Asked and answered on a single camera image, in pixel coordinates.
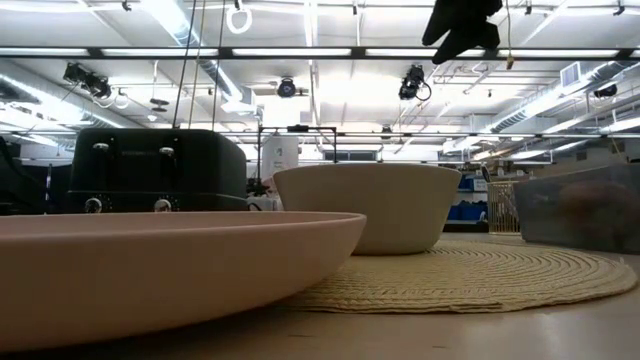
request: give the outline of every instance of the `white bowl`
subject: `white bowl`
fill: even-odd
[[[0,218],[0,351],[142,334],[268,304],[337,270],[365,222],[282,212]]]
[[[400,255],[438,241],[460,177],[427,165],[339,164],[285,170],[274,180],[285,210],[367,215],[354,254]]]

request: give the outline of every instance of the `white barrel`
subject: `white barrel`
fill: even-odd
[[[261,177],[269,179],[278,171],[298,167],[298,137],[273,136],[262,146]]]

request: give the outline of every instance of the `jute mat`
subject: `jute mat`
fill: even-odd
[[[441,241],[424,254],[354,256],[285,307],[343,313],[506,312],[620,294],[627,265],[545,247]]]

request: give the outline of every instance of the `ceramic bowl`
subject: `ceramic bowl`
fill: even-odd
[[[440,238],[460,177],[455,170],[407,164],[321,165],[274,175],[287,211],[367,215],[355,255],[430,249]]]
[[[357,214],[0,218],[0,351],[207,321],[292,295],[353,252]]]

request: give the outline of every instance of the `ceiling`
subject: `ceiling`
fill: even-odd
[[[223,1],[200,0],[195,2],[193,27],[200,32],[202,25],[202,40],[208,46],[352,47],[359,43],[360,46],[419,47],[435,0],[358,0],[359,16],[353,14],[352,0],[314,0],[311,4],[314,2],[317,5],[307,8],[305,0],[245,0],[245,8],[252,13],[252,24],[246,32],[233,34],[221,22]],[[120,3],[2,1],[0,46],[176,46],[171,35],[142,3],[129,1],[131,12],[125,12]],[[231,0],[224,3],[229,9],[233,7]],[[640,45],[640,0],[623,0],[623,3],[627,10],[613,16],[617,0],[533,0],[534,11],[525,15],[527,2],[511,0],[510,22],[505,9],[489,21],[499,26],[501,47],[508,46],[510,33],[514,47],[635,48]],[[188,16],[192,5],[192,1],[182,2]],[[242,14],[234,16],[236,26],[242,25],[242,17]],[[310,27],[305,25],[305,17]],[[111,106],[109,110],[145,127],[171,126],[183,61],[160,61],[155,87],[152,61],[79,62],[91,71],[108,76],[115,89],[127,94],[130,102],[126,109]],[[20,59],[15,63],[71,90],[62,79],[65,60]],[[452,132],[477,130],[473,128],[474,119],[492,117],[516,106],[527,96],[558,81],[559,71],[570,63],[516,61],[510,71],[504,62],[498,61],[450,61],[435,68],[429,60],[317,60],[312,67],[306,60],[221,60],[220,66],[234,83],[255,91],[255,103],[265,106],[265,118],[295,117],[300,111],[311,112],[311,97],[279,99],[274,95],[273,84],[282,77],[292,77],[298,87],[309,89],[313,69],[319,124],[363,132],[379,131],[387,124],[394,125],[394,130],[406,132],[423,131],[425,126]],[[435,69],[429,79],[433,96],[420,106],[418,102],[398,99],[401,79],[413,64],[422,65],[427,74]],[[215,122],[223,125],[223,130],[255,130],[255,116],[221,109],[224,101],[220,93],[217,99],[209,94],[209,89],[215,88],[214,82],[203,71],[199,72],[196,82],[196,69],[195,62],[186,63],[177,122],[210,128],[215,113]],[[626,95],[619,96],[630,96],[637,85],[634,76],[625,77],[620,82],[620,93]],[[73,91],[87,98],[82,90]],[[154,122],[147,118],[151,114],[149,99],[152,96],[171,103],[168,111],[157,114],[160,118]],[[113,98],[100,103],[106,106],[112,101]],[[539,116],[562,122],[589,111],[592,105],[587,104],[586,97],[575,98]],[[282,108],[295,109],[296,114],[274,113]],[[433,141],[418,140],[416,144],[428,142]]]

